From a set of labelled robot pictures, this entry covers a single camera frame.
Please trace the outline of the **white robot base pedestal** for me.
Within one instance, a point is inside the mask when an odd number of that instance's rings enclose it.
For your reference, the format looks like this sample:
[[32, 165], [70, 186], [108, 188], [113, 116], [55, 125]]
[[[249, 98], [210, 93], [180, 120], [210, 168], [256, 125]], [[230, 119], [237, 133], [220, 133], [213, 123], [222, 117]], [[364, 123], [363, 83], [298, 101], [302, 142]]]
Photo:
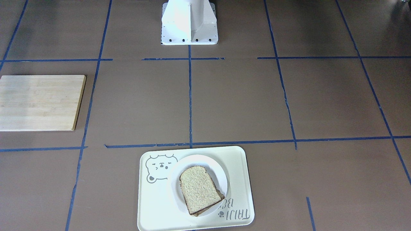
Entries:
[[215, 4], [208, 0], [169, 0], [162, 5], [161, 44], [218, 43]]

